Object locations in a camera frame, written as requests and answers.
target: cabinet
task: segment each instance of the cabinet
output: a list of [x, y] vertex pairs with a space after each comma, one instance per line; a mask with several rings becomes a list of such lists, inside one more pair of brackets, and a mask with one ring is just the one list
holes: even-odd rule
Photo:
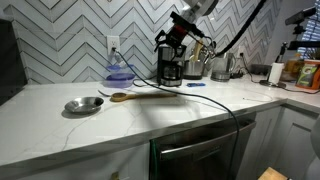
[[314, 112], [282, 108], [258, 171], [270, 166], [287, 177], [302, 179], [315, 158], [310, 132], [317, 117]]
[[119, 172], [120, 180], [147, 180], [149, 176], [149, 143], [39, 172], [21, 178], [21, 180], [112, 180], [111, 175], [114, 172]]
[[262, 154], [267, 150], [267, 144], [278, 120], [281, 107], [275, 107], [256, 114], [256, 127], [251, 131], [246, 151], [243, 155], [237, 180], [256, 180], [261, 175], [257, 171]]
[[310, 132], [318, 115], [289, 105], [258, 112], [237, 180], [256, 180], [268, 167], [303, 179], [315, 158]]

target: stainless steel appliance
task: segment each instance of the stainless steel appliance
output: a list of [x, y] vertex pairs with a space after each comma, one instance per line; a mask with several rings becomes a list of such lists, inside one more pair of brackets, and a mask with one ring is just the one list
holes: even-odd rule
[[12, 23], [0, 19], [0, 106], [27, 84]]
[[186, 61], [184, 64], [184, 79], [190, 80], [200, 80], [202, 79], [202, 74], [205, 64], [202, 61]]
[[232, 53], [226, 53], [223, 57], [215, 58], [210, 79], [219, 82], [229, 81], [234, 65], [235, 61]]
[[[238, 117], [239, 140], [230, 171], [235, 179], [255, 113]], [[233, 119], [227, 119], [151, 140], [150, 180], [225, 180], [236, 137]]]
[[180, 86], [183, 78], [185, 46], [177, 49], [177, 54], [169, 46], [159, 47], [157, 82], [168, 87]]

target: small silver bowl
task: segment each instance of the small silver bowl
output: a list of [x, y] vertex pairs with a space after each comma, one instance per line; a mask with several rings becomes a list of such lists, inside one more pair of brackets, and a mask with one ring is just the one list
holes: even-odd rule
[[64, 108], [75, 114], [90, 114], [98, 111], [103, 102], [103, 99], [99, 97], [76, 98], [68, 102]]

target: wall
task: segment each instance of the wall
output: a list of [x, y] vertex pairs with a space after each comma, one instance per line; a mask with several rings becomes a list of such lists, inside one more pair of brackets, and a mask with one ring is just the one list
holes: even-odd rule
[[[250, 62], [264, 61], [282, 0], [268, 0], [240, 41]], [[197, 25], [222, 49], [257, 5], [257, 0], [222, 0]], [[154, 38], [172, 23], [169, 15], [185, 6], [181, 0], [1, 0], [11, 16], [29, 83], [66, 83], [103, 80], [106, 36], [120, 36], [121, 52], [139, 73], [155, 73]], [[191, 38], [188, 54], [194, 46]]]
[[[290, 41], [294, 40], [295, 38], [295, 36], [292, 34], [295, 25], [286, 26], [284, 23], [285, 20], [303, 9], [314, 6], [315, 2], [315, 0], [283, 0], [264, 64], [271, 64], [276, 60], [276, 57], [280, 53], [282, 42], [287, 42], [289, 45]], [[283, 59], [290, 59], [295, 53], [296, 51], [286, 51]]]

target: dishwasher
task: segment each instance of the dishwasher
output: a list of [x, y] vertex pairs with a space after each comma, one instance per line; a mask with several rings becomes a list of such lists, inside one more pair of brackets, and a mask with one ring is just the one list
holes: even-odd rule
[[[238, 116], [239, 139], [229, 178], [236, 179], [256, 126], [256, 114]], [[150, 180], [225, 180], [236, 139], [234, 119], [226, 119], [150, 141]]]

